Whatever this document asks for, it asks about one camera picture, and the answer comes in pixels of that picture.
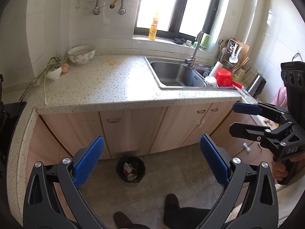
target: speckled countertop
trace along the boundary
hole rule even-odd
[[[118,110],[240,100],[237,91],[161,90],[143,56],[95,56],[85,65],[71,64],[68,73],[55,81],[46,80],[48,104],[44,105],[43,84],[27,95],[27,105],[16,127],[7,168],[11,213],[22,223],[25,169],[33,129],[39,115],[85,111]],[[9,94],[4,101],[13,102]]]

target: black window frame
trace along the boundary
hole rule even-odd
[[[185,7],[186,7],[186,3],[187,3],[187,0],[176,0],[168,31],[158,30],[157,37],[167,38],[167,39],[183,38],[183,39],[191,40],[192,42],[195,41],[194,36],[179,32],[182,18],[183,18],[184,11],[185,11]],[[202,30],[207,34],[211,34],[211,31],[212,31],[212,28],[214,25],[214,21],[216,18],[217,10],[219,7],[219,3],[220,3],[220,0],[211,0],[211,2],[210,2],[208,13],[206,15],[205,22],[204,22],[204,25],[202,28]],[[137,27],[140,6],[141,6],[141,0],[139,1],[139,5],[138,5],[134,35],[146,35],[147,36],[149,33],[148,28]]]

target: person's leg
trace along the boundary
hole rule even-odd
[[[164,205],[164,224],[170,229],[195,229],[209,209],[180,208],[178,198],[168,194]]]
[[[150,229],[145,225],[133,224],[132,221],[122,212],[116,212],[113,215],[113,219],[118,229]]]

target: gray tile floor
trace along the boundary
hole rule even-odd
[[[132,222],[165,229],[164,201],[174,193],[181,207],[212,208],[223,187],[219,185],[199,144],[142,157],[146,175],[140,183],[125,183],[116,173],[117,159],[100,160],[80,187],[101,221],[116,229],[113,214],[125,213]]]

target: window pane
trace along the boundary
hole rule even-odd
[[[159,13],[158,30],[168,31],[176,0],[141,0],[137,27],[150,28],[156,12]]]
[[[196,37],[202,30],[211,0],[188,0],[179,32]]]

